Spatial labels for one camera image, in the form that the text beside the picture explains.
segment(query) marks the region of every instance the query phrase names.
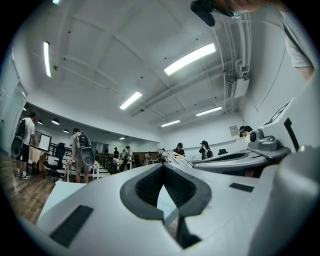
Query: office chair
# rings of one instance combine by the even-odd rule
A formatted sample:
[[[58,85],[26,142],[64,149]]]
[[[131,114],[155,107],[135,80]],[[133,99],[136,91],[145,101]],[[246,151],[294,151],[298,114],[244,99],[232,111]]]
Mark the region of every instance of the office chair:
[[[50,171],[48,171],[48,174],[43,178],[45,178],[46,176],[53,176],[53,182],[56,182],[55,177],[59,177],[64,180],[64,176],[61,176],[57,170],[62,170],[63,168],[62,159],[65,155],[65,152],[65,143],[60,142],[55,150],[54,157],[49,155],[48,161],[44,162],[44,166],[49,168]]]

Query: hair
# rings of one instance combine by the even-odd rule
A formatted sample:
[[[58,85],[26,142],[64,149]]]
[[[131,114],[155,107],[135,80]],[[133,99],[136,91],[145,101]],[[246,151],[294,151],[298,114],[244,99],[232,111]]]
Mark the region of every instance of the hair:
[[[30,114],[29,114],[29,117],[30,118],[35,118],[36,117],[36,113],[31,111]]]
[[[251,132],[253,129],[249,125],[246,125],[244,130]]]

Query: black panel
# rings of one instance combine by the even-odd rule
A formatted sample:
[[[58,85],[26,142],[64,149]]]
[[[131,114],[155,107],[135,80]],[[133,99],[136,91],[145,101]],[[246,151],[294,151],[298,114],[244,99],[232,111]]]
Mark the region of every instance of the black panel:
[[[78,206],[50,237],[60,245],[69,247],[93,210],[88,206]]]
[[[284,122],[284,126],[285,126],[287,132],[289,133],[289,136],[292,140],[295,151],[298,151],[299,150],[299,143],[298,143],[298,140],[297,140],[296,135],[294,133],[294,130],[292,130],[292,128],[291,128],[291,125],[292,125],[292,122],[290,121],[289,118],[287,118],[287,120]]]
[[[246,192],[252,192],[254,190],[254,186],[248,186],[248,185],[243,185],[243,184],[239,184],[239,183],[232,183],[230,186],[230,188],[234,188],[237,190],[242,190],[242,191],[246,191]]]

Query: person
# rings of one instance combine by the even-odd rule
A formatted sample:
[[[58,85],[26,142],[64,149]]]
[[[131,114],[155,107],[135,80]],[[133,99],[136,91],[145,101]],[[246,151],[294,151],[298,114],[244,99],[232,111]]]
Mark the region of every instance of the person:
[[[213,6],[222,14],[229,17],[240,16],[241,12],[253,12],[263,5],[271,5],[280,11],[283,21],[285,47],[291,58],[292,66],[297,68],[304,79],[308,81],[314,73],[314,56],[309,53],[308,38],[301,35],[301,25],[297,18],[281,3],[280,0],[214,0]]]
[[[150,151],[144,155],[144,165],[145,166],[147,166],[149,164],[149,160],[151,159],[150,155],[151,155]]]
[[[75,163],[75,181],[76,183],[81,182],[80,174],[83,168],[84,172],[84,183],[89,181],[90,166],[84,164],[81,157],[81,148],[77,146],[77,137],[80,133],[78,128],[73,129],[73,135],[70,137],[70,147],[72,147],[72,163]]]
[[[166,150],[163,148],[162,151],[159,153],[159,161],[161,161],[161,163],[166,162],[168,158],[168,154],[166,152]]]
[[[115,148],[114,148],[114,152],[113,152],[113,158],[119,158],[119,155],[120,155],[120,153],[119,153],[119,151],[118,151],[118,148],[115,147]]]
[[[126,150],[124,149],[124,150],[122,150],[122,153],[120,155],[121,160],[125,159],[125,155],[126,155]]]
[[[130,149],[129,146],[126,146],[125,148],[127,149],[125,154],[128,157],[128,161],[132,161],[132,155],[134,154],[134,152]],[[126,164],[126,168],[127,168],[127,170],[130,170],[130,163]]]
[[[240,127],[240,134],[244,137],[245,145],[248,147],[250,142],[250,134],[251,134],[252,128],[250,126],[241,126]]]
[[[185,157],[185,151],[183,150],[183,144],[181,142],[178,143],[176,148],[173,150],[173,152]]]
[[[214,155],[208,145],[208,142],[203,140],[201,143],[202,147],[199,150],[199,153],[201,153],[201,159],[208,159],[208,158],[212,158]]]
[[[29,144],[30,142],[33,145],[36,144],[35,124],[34,124],[34,121],[36,120],[36,113],[31,112],[29,114],[29,117],[25,117],[22,120],[25,121],[26,132],[25,132],[23,143],[22,143],[21,152],[19,156],[16,158],[15,164],[16,164],[16,174],[18,176],[21,176],[20,158],[22,156],[22,179],[28,180],[28,179],[31,179],[31,176],[27,174],[28,161],[29,161]]]

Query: white table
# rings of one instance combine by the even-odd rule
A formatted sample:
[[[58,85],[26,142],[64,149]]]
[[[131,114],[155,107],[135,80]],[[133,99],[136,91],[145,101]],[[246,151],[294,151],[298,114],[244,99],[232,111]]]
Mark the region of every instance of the white table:
[[[75,193],[76,191],[80,190],[85,185],[87,184],[57,181],[51,194],[45,202],[45,205],[42,209],[42,212],[40,213],[38,221],[52,207],[54,207],[55,205],[57,205],[58,203]],[[163,219],[165,226],[169,225],[178,216],[178,209],[175,203],[171,200],[171,197],[169,196],[164,186],[162,186],[162,189],[159,193],[157,208],[163,211]]]

